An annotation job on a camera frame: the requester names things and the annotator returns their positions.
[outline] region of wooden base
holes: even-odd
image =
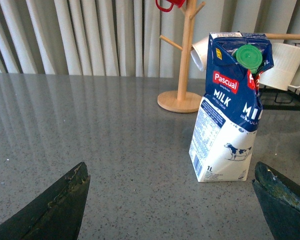
[[[185,100],[177,99],[178,91],[166,91],[158,96],[158,104],[160,107],[174,113],[189,114],[199,110],[202,96],[186,92]]]

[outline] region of red mug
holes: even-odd
[[[158,9],[160,9],[163,12],[170,12],[174,5],[177,5],[178,8],[181,8],[181,6],[184,4],[185,0],[167,0],[168,2],[171,3],[171,6],[169,8],[163,8],[162,6],[159,5],[158,0],[155,0],[155,4]]]

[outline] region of black and white cow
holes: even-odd
[[[247,149],[235,148],[231,143],[227,143],[224,146],[230,150],[231,158],[229,160],[231,161],[244,161],[252,153],[252,146]]]

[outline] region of blue carton top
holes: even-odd
[[[256,74],[233,57],[238,48],[248,44],[262,54]],[[265,34],[210,33],[204,96],[232,122],[253,132],[258,128],[263,109],[259,98],[260,74],[273,66],[272,44]]]

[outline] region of granite countertop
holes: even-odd
[[[300,184],[300,111],[264,110],[247,181],[197,182],[197,113],[158,106],[170,78],[0,74],[0,223],[81,161],[79,238],[273,239],[252,186],[262,161]],[[202,79],[188,90],[202,95]]]

